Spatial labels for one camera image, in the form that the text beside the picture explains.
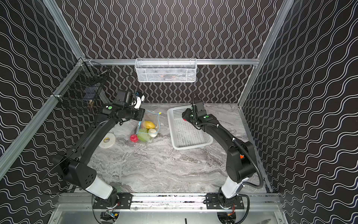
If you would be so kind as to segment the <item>clear zip top bag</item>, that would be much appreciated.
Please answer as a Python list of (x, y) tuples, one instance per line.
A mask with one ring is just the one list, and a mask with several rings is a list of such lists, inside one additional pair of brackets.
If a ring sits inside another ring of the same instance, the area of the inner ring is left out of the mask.
[(145, 111), (143, 119), (139, 122), (136, 130), (136, 136), (140, 142), (152, 143), (152, 141), (158, 136), (161, 123), (161, 112), (156, 113), (152, 111)]

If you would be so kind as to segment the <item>green cabbage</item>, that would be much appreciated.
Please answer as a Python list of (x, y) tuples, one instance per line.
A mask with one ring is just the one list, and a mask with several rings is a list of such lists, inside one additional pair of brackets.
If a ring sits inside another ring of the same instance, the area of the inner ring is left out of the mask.
[(151, 136), (148, 134), (148, 129), (146, 129), (146, 128), (139, 129), (137, 131), (137, 137), (142, 142), (151, 142), (152, 141)]

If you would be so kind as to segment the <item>red apple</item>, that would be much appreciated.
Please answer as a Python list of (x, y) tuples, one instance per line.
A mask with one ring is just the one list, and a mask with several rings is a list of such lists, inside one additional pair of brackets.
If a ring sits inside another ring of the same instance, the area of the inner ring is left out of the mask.
[(130, 141), (133, 143), (137, 143), (139, 141), (139, 138), (136, 134), (133, 134), (130, 136)]

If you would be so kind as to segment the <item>white daikon radish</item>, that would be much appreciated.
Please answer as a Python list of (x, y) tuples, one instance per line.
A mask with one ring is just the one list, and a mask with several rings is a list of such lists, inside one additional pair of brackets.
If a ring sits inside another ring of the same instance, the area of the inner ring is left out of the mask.
[(155, 138), (158, 135), (158, 131), (154, 128), (148, 129), (147, 133), (151, 138)]

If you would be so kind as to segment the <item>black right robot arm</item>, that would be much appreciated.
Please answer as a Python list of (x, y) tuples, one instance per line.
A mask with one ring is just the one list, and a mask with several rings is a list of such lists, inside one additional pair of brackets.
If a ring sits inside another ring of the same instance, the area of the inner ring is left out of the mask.
[(250, 210), (250, 198), (240, 191), (249, 185), (256, 189), (264, 186), (264, 178), (257, 164), (254, 145), (243, 142), (224, 128), (218, 119), (208, 114), (204, 103), (198, 98), (191, 102), (191, 108), (182, 113), (184, 121), (196, 129), (206, 132), (215, 139), (227, 154), (227, 179), (217, 194), (207, 194), (204, 204), (207, 209), (224, 209), (217, 214), (223, 224), (241, 224)]

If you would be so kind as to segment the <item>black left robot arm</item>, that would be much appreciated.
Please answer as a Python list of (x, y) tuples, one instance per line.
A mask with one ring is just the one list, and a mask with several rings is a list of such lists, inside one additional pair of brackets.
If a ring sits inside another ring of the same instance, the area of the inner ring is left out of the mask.
[(141, 104), (144, 99), (145, 96), (141, 92), (119, 90), (113, 102), (103, 104), (94, 122), (79, 141), (65, 154), (54, 157), (55, 171), (61, 178), (101, 199), (109, 207), (117, 205), (117, 190), (103, 181), (88, 163), (101, 141), (115, 125), (143, 119), (145, 109), (141, 108)]

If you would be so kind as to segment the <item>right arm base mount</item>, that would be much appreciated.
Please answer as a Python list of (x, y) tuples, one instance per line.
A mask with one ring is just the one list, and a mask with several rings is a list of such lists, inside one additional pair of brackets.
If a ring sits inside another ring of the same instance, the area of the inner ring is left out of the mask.
[(244, 209), (243, 199), (241, 196), (234, 196), (232, 198), (226, 198), (222, 193), (208, 193), (205, 196), (203, 203), (206, 205), (209, 210), (229, 210), (232, 209), (232, 206), (235, 206), (235, 209), (242, 210)]

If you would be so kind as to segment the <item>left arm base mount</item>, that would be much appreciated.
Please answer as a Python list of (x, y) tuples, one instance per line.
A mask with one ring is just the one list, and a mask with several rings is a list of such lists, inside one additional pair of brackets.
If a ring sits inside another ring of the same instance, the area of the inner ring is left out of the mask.
[(92, 207), (94, 209), (130, 209), (133, 194), (117, 193), (111, 195), (108, 199), (95, 197)]

